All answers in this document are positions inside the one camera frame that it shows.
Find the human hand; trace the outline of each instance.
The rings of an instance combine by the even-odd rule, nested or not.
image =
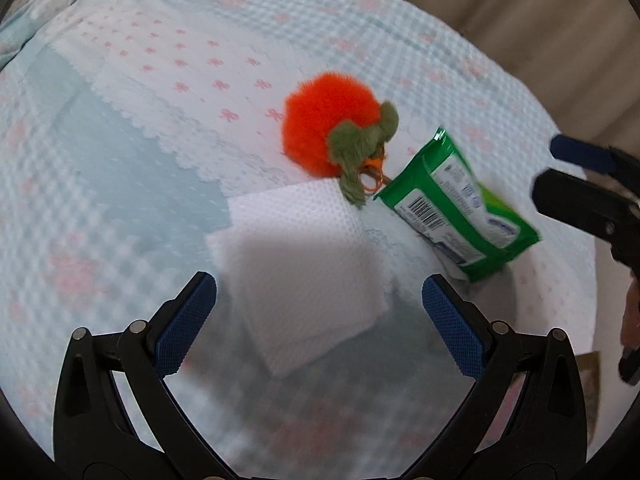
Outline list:
[[[640,286],[638,279],[634,279],[626,292],[625,314],[622,317],[620,342],[625,348],[637,350],[640,348]]]

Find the green plastic package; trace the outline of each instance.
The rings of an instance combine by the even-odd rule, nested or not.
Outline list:
[[[476,180],[444,128],[377,198],[455,262],[470,282],[499,270],[540,240]]]

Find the barcode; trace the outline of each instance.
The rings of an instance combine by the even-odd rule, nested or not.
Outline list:
[[[439,211],[433,207],[431,202],[428,202],[421,196],[411,202],[408,208],[431,230],[442,227],[445,224],[445,220]]]

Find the orange fluffy ball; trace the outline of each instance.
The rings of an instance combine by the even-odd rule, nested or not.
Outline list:
[[[360,127],[380,120],[380,103],[366,85],[332,72],[302,83],[285,102],[285,154],[313,176],[339,176],[340,167],[329,162],[326,139],[345,119]]]

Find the blue textured pad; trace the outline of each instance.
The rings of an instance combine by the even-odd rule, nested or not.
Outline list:
[[[601,174],[613,174],[616,172],[616,163],[609,150],[581,142],[580,140],[560,135],[555,136],[551,139],[549,151],[551,151],[551,155],[554,158],[570,162],[585,170],[596,171]]]
[[[422,305],[462,374],[478,380],[485,364],[480,338],[433,278],[422,286]]]
[[[156,372],[175,374],[216,303],[216,280],[205,276],[156,341]]]

